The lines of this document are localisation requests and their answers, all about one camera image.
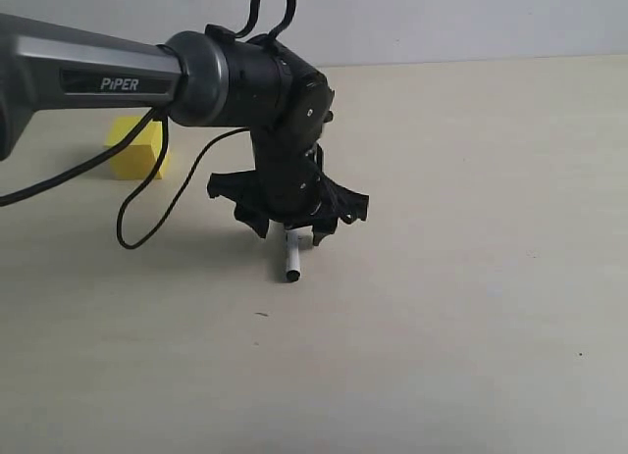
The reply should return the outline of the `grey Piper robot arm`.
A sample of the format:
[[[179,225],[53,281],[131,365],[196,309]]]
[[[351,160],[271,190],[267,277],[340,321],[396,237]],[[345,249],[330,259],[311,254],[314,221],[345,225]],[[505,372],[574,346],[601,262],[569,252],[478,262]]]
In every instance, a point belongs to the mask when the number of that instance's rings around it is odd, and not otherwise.
[[[1,154],[34,113],[146,109],[148,121],[250,135],[255,167],[214,174],[207,191],[265,236],[270,223],[310,227],[315,242],[367,217],[369,199],[327,177],[319,138],[333,90],[269,34],[183,31],[148,45],[13,15],[1,18]]]

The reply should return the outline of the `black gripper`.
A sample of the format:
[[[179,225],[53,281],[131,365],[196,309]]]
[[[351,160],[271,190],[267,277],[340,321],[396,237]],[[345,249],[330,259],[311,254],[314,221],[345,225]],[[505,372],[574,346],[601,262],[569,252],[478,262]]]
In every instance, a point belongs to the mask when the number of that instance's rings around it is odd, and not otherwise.
[[[367,219],[369,197],[339,185],[324,172],[324,151],[316,134],[285,136],[255,129],[250,133],[254,168],[210,176],[210,197],[235,203],[235,219],[266,238],[269,222],[312,227],[317,247],[338,222]]]

